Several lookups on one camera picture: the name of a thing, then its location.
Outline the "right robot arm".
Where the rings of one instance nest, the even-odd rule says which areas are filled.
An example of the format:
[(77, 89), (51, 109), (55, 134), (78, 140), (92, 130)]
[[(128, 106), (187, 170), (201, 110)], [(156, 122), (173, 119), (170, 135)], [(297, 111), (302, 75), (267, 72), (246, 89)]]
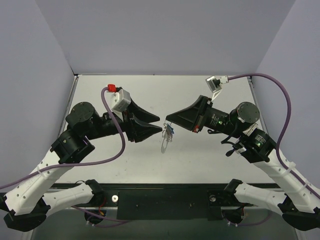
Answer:
[(171, 113), (166, 120), (188, 131), (198, 133), (204, 127), (209, 134), (225, 134), (222, 144), (230, 144), (226, 153), (237, 153), (265, 172), (282, 189), (275, 192), (232, 179), (224, 189), (224, 201), (256, 205), (282, 216), (292, 227), (308, 231), (320, 226), (320, 190), (296, 170), (294, 162), (278, 160), (276, 142), (258, 128), (259, 109), (242, 102), (230, 113), (213, 108), (206, 96), (199, 96), (191, 106)]

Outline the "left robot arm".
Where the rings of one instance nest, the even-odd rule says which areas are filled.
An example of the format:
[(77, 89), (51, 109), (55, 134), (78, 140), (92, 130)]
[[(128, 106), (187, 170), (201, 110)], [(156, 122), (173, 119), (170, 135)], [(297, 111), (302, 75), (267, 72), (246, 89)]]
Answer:
[(80, 204), (102, 206), (106, 194), (94, 179), (55, 193), (47, 191), (95, 149), (91, 140), (120, 134), (122, 139), (139, 143), (162, 131), (154, 125), (160, 118), (134, 101), (121, 114), (118, 117), (106, 112), (100, 116), (91, 103), (77, 103), (65, 118), (67, 129), (51, 145), (31, 177), (0, 196), (0, 208), (7, 212), (3, 218), (6, 226), (28, 232), (66, 208)]

